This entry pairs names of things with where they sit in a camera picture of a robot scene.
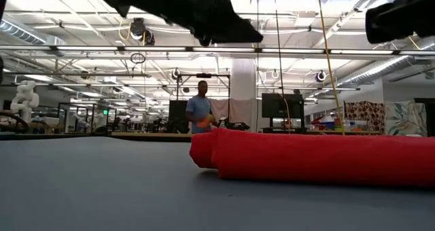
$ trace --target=gray table surface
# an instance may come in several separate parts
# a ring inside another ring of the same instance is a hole
[[[189,143],[0,141],[0,230],[435,230],[435,194],[224,181]]]

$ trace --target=patterned fabric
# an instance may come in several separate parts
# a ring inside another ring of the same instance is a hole
[[[385,102],[385,134],[426,137],[426,109],[413,101]]]
[[[385,127],[384,110],[383,103],[368,101],[345,103],[345,119],[367,121],[367,131],[383,132]]]

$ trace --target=white robot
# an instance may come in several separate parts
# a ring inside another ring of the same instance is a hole
[[[34,81],[22,81],[21,85],[17,87],[16,96],[11,103],[11,113],[21,111],[20,116],[27,123],[32,120],[32,108],[39,105],[39,96],[33,93],[35,87],[36,83]]]
[[[90,123],[92,122],[92,117],[88,117],[88,121],[86,121],[84,118],[79,117],[79,115],[77,113],[73,114],[73,117],[75,119],[77,119],[77,123],[83,125],[83,127],[86,129],[90,128]],[[94,116],[94,124],[93,124],[93,128],[96,127],[96,125],[98,124],[98,121],[104,118],[104,114],[103,113],[99,113],[97,115]]]

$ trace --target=man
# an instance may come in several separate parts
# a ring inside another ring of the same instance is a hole
[[[211,130],[210,125],[206,128],[200,128],[196,125],[199,120],[212,114],[210,100],[205,96],[207,91],[207,82],[200,81],[198,83],[198,95],[189,99],[188,106],[186,107],[186,117],[192,122],[192,133],[203,133]]]

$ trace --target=blue shirt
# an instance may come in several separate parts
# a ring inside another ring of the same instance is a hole
[[[211,109],[211,103],[208,98],[202,98],[198,95],[193,96],[189,99],[188,106],[186,107],[187,112],[191,112],[196,120],[200,120],[209,115]],[[203,133],[210,131],[211,127],[199,128],[196,123],[192,123],[192,133]]]

